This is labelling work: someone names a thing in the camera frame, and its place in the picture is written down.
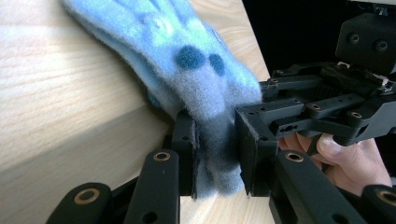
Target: fingernail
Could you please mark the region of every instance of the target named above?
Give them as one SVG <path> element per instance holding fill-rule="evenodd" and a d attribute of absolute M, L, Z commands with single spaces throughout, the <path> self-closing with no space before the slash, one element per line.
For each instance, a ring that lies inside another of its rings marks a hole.
<path fill-rule="evenodd" d="M 318 150 L 321 153 L 327 154 L 329 156 L 336 156 L 344 148 L 332 140 L 331 134 L 323 134 L 318 140 Z"/>

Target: light wood tabletop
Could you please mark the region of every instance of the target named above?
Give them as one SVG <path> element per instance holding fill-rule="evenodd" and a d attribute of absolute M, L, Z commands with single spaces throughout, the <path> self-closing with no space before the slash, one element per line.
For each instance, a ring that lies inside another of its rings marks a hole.
<path fill-rule="evenodd" d="M 268 72 L 241 0 L 191 2 L 259 80 Z M 173 125 L 134 71 L 58 0 L 0 2 L 0 223 L 44 223 L 86 182 L 139 175 Z M 273 223 L 268 198 L 181 199 L 181 223 Z"/>

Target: light blue cloth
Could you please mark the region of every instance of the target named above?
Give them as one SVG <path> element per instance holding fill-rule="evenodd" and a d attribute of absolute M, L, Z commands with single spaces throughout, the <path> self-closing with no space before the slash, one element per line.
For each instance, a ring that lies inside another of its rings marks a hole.
<path fill-rule="evenodd" d="M 202 22 L 187 0 L 62 0 L 84 28 L 114 49 L 172 118 L 187 108 L 201 149 L 198 198 L 243 187 L 236 155 L 234 109 L 262 99 L 255 76 Z"/>

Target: wooden table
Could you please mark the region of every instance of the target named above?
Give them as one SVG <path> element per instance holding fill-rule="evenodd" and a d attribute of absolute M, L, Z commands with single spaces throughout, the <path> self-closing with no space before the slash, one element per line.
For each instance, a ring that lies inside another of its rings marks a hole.
<path fill-rule="evenodd" d="M 192 1 L 233 54 L 268 78 L 240 0 Z M 139 175 L 172 126 L 126 63 L 58 0 L 0 3 L 0 223 L 44 223 L 70 189 Z M 273 223 L 267 198 L 181 199 L 181 223 Z"/>

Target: human hand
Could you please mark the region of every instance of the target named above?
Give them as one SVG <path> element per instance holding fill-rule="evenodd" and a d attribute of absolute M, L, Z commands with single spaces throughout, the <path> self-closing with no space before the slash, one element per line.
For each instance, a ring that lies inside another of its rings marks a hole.
<path fill-rule="evenodd" d="M 280 149 L 306 152 L 312 138 L 297 133 L 281 138 Z M 337 187 L 361 195 L 367 185 L 392 186 L 389 174 L 382 162 L 374 139 L 361 141 L 349 147 L 342 147 L 332 140 L 332 135 L 323 134 L 317 142 L 318 154 L 311 157 L 319 167 L 330 166 L 325 175 Z"/>

